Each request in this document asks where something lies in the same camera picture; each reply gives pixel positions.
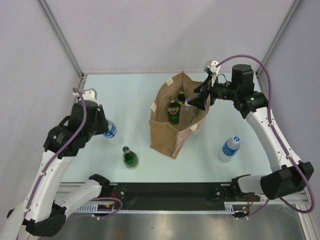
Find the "green bottle red label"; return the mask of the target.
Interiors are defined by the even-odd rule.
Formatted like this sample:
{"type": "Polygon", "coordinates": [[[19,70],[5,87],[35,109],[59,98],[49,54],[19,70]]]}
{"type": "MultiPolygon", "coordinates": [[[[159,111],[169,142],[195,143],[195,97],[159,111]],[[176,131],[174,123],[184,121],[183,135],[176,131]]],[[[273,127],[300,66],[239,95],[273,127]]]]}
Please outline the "green bottle red label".
{"type": "Polygon", "coordinates": [[[173,125],[177,125],[180,120],[180,105],[175,101],[173,96],[169,98],[167,112],[169,122],[173,125]]]}

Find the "clear plastic bottle blue cap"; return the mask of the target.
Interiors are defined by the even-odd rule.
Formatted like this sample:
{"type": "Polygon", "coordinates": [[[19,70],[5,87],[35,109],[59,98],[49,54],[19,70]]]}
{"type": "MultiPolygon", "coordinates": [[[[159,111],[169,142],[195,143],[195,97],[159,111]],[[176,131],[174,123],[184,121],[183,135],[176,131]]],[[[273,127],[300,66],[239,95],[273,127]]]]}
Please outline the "clear plastic bottle blue cap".
{"type": "Polygon", "coordinates": [[[184,103],[180,106],[179,123],[181,130],[188,128],[195,117],[195,107],[189,104],[190,98],[186,98],[184,103]]]}

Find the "green glass bottle gold cap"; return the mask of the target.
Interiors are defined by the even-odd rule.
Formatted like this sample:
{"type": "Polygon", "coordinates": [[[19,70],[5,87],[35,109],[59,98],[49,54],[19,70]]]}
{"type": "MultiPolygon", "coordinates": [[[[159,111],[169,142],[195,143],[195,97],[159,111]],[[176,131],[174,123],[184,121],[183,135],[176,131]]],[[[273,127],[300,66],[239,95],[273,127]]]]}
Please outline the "green glass bottle gold cap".
{"type": "Polygon", "coordinates": [[[184,95],[184,89],[183,88],[180,88],[178,90],[178,96],[176,98],[176,102],[182,106],[184,103],[185,103],[185,100],[186,100],[186,97],[184,95]]]}

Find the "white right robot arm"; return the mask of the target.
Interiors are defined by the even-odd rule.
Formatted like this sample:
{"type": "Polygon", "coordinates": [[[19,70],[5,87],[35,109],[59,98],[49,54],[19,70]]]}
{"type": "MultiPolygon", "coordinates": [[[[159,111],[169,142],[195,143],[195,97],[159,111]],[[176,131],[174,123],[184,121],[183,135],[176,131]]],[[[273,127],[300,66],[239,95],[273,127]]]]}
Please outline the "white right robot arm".
{"type": "Polygon", "coordinates": [[[193,89],[196,96],[191,104],[206,110],[217,99],[232,101],[254,130],[267,155],[271,173],[233,178],[231,196],[242,201],[249,193],[259,193],[270,200],[281,199],[309,188],[314,168],[292,150],[273,117],[267,98],[254,90],[253,78],[252,72],[233,73],[230,81],[220,83],[217,76],[210,73],[204,82],[193,89]]]}

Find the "green perrier bottle front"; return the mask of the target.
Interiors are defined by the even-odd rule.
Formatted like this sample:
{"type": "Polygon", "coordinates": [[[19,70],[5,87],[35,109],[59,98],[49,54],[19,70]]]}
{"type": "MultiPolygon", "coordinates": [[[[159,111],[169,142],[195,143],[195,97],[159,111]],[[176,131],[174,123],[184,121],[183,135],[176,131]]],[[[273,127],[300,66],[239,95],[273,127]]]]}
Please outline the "green perrier bottle front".
{"type": "Polygon", "coordinates": [[[130,150],[128,146],[122,148],[123,162],[129,169],[134,169],[139,165],[139,158],[137,154],[130,150]]]}

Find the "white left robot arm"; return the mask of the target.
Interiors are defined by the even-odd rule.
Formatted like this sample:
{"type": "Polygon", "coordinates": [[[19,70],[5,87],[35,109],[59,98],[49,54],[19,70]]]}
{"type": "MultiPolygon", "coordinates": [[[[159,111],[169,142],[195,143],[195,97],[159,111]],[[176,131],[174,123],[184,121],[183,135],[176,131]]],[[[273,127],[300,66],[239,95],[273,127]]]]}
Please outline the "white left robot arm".
{"type": "Polygon", "coordinates": [[[110,196],[110,181],[96,173],[66,198],[55,199],[61,180],[79,149],[93,136],[107,130],[102,105],[95,100],[73,105],[71,114],[48,132],[32,189],[20,206],[9,211],[0,235],[2,240],[16,239],[22,226],[33,236],[53,237],[79,207],[92,199],[105,200],[110,196]]]}

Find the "blue label water bottle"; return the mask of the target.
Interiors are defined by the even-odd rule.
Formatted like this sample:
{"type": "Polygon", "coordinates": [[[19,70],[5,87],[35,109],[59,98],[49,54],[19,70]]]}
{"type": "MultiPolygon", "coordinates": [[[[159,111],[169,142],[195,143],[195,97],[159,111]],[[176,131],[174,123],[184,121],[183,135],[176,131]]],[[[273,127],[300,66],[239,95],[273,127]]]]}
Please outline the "blue label water bottle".
{"type": "Polygon", "coordinates": [[[222,163],[228,163],[241,147],[239,136],[228,138],[218,153],[218,159],[222,163]]]}
{"type": "Polygon", "coordinates": [[[108,122],[108,131],[104,132],[103,136],[111,139],[116,136],[117,128],[116,128],[116,125],[111,120],[108,119],[107,122],[108,122]]]}

